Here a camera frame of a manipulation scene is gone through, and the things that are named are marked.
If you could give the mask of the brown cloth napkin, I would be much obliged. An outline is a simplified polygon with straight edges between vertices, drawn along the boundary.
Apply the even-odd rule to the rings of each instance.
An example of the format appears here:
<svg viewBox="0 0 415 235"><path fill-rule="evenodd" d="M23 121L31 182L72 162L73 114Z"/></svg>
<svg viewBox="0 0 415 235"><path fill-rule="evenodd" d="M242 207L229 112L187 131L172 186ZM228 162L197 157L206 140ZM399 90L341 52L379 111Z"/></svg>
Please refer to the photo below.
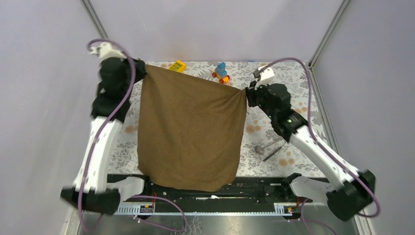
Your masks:
<svg viewBox="0 0 415 235"><path fill-rule="evenodd" d="M146 66L138 169L155 184L217 191L236 178L247 112L244 90Z"/></svg>

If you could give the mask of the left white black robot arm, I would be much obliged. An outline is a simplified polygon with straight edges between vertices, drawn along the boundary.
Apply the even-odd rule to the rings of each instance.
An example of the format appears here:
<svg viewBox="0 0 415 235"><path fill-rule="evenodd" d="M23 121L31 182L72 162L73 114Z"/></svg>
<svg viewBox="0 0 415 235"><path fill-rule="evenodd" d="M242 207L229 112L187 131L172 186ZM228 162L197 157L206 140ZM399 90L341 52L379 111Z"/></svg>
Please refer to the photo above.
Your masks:
<svg viewBox="0 0 415 235"><path fill-rule="evenodd" d="M60 197L82 211L113 215L120 202L135 196L151 197L152 189L136 177L107 185L109 159L131 106L132 87L147 74L145 62L111 57L100 63L100 82L92 102L89 142L81 168L72 186Z"/></svg>

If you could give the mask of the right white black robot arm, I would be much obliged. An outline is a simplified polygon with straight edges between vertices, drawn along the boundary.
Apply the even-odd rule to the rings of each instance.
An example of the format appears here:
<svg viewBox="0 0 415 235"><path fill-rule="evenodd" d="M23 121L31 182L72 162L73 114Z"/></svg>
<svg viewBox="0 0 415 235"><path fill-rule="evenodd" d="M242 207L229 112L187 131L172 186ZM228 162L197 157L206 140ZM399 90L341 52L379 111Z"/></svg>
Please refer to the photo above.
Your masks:
<svg viewBox="0 0 415 235"><path fill-rule="evenodd" d="M326 183L293 173L281 183L281 197L288 202L298 197L325 204L341 221L356 216L374 199L375 175L360 171L322 143L309 131L308 121L291 108L291 95L283 84L260 85L253 81L246 88L249 107L259 107L271 120L273 130L299 149L324 174Z"/></svg>

